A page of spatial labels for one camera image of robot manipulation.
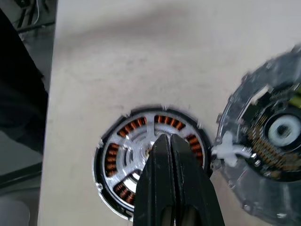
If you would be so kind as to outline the dark rounded shape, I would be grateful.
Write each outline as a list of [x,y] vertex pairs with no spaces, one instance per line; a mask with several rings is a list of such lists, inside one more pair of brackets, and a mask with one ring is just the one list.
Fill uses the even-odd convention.
[[0,226],[29,226],[30,211],[21,201],[0,198]]

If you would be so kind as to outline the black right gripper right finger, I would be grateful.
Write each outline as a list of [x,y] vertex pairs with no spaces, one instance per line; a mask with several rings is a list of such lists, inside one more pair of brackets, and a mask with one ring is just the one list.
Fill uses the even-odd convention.
[[170,141],[175,170],[176,225],[224,226],[213,184],[189,143],[178,135],[172,135]]

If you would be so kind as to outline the motor stator with copper coils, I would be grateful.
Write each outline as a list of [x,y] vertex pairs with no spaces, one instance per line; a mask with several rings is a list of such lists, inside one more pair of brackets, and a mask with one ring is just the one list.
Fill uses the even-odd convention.
[[112,196],[132,209],[138,180],[153,144],[161,135],[184,138],[202,167],[207,165],[200,133],[188,120],[172,113],[150,112],[134,116],[109,135],[102,160],[104,179]]

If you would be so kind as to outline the large black rounded shape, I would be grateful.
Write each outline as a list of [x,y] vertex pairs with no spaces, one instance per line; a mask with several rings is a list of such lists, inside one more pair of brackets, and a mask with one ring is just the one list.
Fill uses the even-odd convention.
[[0,131],[43,153],[48,93],[42,74],[0,9]]

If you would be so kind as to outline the silver motor cover with circuit board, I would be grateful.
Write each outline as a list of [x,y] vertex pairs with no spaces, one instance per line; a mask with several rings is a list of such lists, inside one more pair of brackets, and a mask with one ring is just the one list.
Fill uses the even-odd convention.
[[240,145],[221,175],[250,215],[301,226],[301,44],[246,74],[217,119],[216,147]]

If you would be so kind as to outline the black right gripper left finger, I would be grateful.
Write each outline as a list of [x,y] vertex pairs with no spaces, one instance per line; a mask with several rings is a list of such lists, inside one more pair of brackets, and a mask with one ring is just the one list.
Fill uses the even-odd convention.
[[168,137],[153,144],[138,180],[133,226],[174,226],[175,192]]

